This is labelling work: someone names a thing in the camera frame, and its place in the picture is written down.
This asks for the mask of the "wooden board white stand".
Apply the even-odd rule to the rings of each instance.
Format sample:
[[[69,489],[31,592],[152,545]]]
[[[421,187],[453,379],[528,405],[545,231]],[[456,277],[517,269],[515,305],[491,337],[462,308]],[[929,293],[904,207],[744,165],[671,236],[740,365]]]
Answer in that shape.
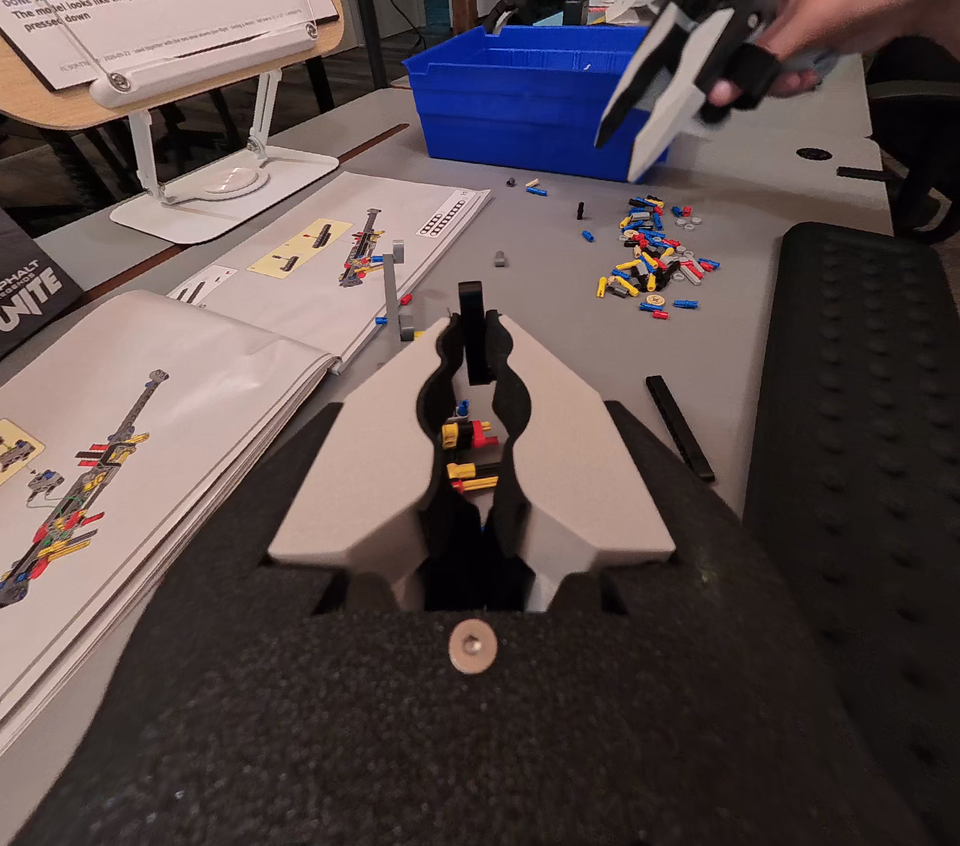
[[[320,57],[344,31],[312,20],[131,70],[103,68],[87,84],[51,90],[2,39],[2,112],[36,127],[76,132],[126,118],[143,192],[115,207],[111,220],[177,244],[214,240],[240,223],[324,177],[338,161],[270,145],[269,133],[282,69]],[[243,149],[168,183],[159,179],[151,110],[258,75],[254,118]]]

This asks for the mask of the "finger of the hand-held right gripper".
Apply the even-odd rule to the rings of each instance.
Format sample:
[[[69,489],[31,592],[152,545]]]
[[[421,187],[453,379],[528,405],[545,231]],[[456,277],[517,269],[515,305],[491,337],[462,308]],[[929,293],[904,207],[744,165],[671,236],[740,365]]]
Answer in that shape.
[[[670,84],[694,22],[676,4],[666,4],[628,61],[599,122],[594,146],[616,133],[632,109],[652,112]]]
[[[642,177],[701,108],[706,98],[706,88],[697,87],[695,80],[734,14],[733,8],[718,10],[687,37],[676,72],[633,140],[627,172],[630,182]]]

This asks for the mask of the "black office chair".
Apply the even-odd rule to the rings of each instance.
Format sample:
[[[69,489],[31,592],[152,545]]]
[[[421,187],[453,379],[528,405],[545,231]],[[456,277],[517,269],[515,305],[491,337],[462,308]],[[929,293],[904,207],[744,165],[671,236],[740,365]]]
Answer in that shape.
[[[959,62],[927,38],[895,39],[870,62],[873,140],[906,169],[891,199],[898,236],[934,244],[959,229]]]

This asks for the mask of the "black dimpled foam mat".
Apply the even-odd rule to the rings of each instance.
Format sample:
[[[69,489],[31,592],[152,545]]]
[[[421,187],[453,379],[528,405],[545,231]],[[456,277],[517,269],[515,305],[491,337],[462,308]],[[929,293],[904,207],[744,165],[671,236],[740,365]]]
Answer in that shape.
[[[924,245],[782,238],[743,518],[861,739],[938,844],[959,837],[959,332]]]

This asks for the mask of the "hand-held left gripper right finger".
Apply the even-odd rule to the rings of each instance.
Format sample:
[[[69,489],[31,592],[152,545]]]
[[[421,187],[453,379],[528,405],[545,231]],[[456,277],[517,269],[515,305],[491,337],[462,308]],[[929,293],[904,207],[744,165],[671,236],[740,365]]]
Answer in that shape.
[[[669,559],[674,541],[599,393],[510,317],[487,321],[507,432],[487,526],[502,551],[534,584]]]

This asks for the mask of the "open instruction booklet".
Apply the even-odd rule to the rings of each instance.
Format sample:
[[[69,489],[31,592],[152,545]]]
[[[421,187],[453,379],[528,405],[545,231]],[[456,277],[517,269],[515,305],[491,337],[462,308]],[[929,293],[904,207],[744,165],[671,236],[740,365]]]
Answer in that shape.
[[[280,426],[491,192],[341,172],[168,295],[87,314],[2,387],[2,751],[103,635],[179,528],[231,492]]]

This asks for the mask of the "grey lego beam assembly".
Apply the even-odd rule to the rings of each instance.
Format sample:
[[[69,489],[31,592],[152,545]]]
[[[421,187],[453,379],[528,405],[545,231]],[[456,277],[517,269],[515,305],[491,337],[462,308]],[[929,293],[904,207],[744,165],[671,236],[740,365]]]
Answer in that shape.
[[[390,341],[396,352],[413,341],[416,330],[407,320],[402,319],[402,307],[406,303],[398,293],[396,266],[404,263],[404,242],[394,240],[390,251],[380,257],[385,286],[386,312],[376,319],[376,323],[390,332]],[[498,438],[491,434],[491,423],[471,418],[469,400],[458,400],[453,413],[444,421],[440,429],[440,441],[446,458],[446,469],[451,485],[455,490],[474,493],[492,490],[498,484],[499,462],[478,463],[464,460],[469,451],[495,446]]]

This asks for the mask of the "short black lego beam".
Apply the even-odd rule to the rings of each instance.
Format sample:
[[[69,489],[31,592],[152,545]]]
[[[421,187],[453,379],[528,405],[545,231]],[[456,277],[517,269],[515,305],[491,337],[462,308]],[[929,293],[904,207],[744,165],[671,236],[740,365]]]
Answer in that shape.
[[[470,385],[490,384],[495,376],[487,363],[486,310],[483,284],[479,280],[462,281],[458,284],[460,300],[460,325]]]

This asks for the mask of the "long black lego beam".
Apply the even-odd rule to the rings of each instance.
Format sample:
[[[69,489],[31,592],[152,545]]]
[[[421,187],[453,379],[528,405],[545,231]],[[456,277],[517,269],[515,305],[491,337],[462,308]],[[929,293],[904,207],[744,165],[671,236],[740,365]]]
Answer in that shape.
[[[714,483],[716,481],[714,469],[693,434],[666,381],[660,375],[652,375],[645,378],[645,384],[685,465],[699,480],[705,483]]]

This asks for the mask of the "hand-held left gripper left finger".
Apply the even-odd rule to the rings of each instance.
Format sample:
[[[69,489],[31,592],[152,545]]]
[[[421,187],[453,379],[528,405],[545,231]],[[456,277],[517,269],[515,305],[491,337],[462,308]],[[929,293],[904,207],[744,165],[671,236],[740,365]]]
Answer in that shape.
[[[417,510],[457,404],[462,346],[459,316],[443,317],[345,398],[270,542],[272,560],[418,587],[428,550]]]

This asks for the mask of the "yellow car lego box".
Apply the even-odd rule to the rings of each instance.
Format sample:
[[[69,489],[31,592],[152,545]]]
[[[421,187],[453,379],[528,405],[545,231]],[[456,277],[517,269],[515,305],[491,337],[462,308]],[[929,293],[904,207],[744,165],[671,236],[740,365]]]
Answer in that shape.
[[[1,357],[74,305],[84,290],[1,211]]]

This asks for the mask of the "blue plastic bin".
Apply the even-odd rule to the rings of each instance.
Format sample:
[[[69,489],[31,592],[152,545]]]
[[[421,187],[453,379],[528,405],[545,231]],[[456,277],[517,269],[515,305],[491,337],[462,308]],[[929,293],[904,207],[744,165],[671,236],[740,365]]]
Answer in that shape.
[[[625,181],[634,109],[601,148],[594,138],[644,25],[481,26],[405,61],[431,157]]]

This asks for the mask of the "pile of small lego pieces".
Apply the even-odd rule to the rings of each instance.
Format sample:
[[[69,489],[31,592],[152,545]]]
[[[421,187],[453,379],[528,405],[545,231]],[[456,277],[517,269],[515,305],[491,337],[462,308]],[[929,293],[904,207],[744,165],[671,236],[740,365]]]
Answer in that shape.
[[[616,232],[618,263],[599,276],[596,298],[634,300],[641,312],[661,321],[672,310],[697,310],[698,295],[678,293],[669,299],[666,291],[696,293],[721,269],[716,258],[703,255],[689,240],[702,223],[690,204],[668,204],[653,193],[629,197]]]

